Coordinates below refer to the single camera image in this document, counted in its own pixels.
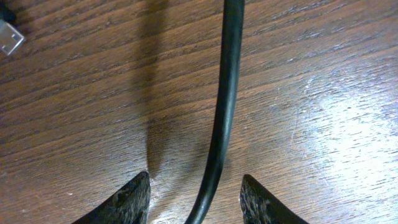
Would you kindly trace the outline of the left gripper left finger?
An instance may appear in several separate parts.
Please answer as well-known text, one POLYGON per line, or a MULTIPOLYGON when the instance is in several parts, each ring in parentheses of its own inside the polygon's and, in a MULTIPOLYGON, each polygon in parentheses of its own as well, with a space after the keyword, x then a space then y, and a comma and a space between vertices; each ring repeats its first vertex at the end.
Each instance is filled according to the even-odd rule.
POLYGON ((73 224, 146 224, 149 205, 149 173, 142 171, 73 224))

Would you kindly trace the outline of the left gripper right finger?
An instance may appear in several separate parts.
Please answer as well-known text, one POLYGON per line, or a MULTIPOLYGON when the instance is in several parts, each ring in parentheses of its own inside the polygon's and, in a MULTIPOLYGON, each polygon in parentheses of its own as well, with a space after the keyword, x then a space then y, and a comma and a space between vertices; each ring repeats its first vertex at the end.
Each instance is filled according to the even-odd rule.
POLYGON ((244 224, 308 224, 249 174, 243 176, 239 202, 244 224))

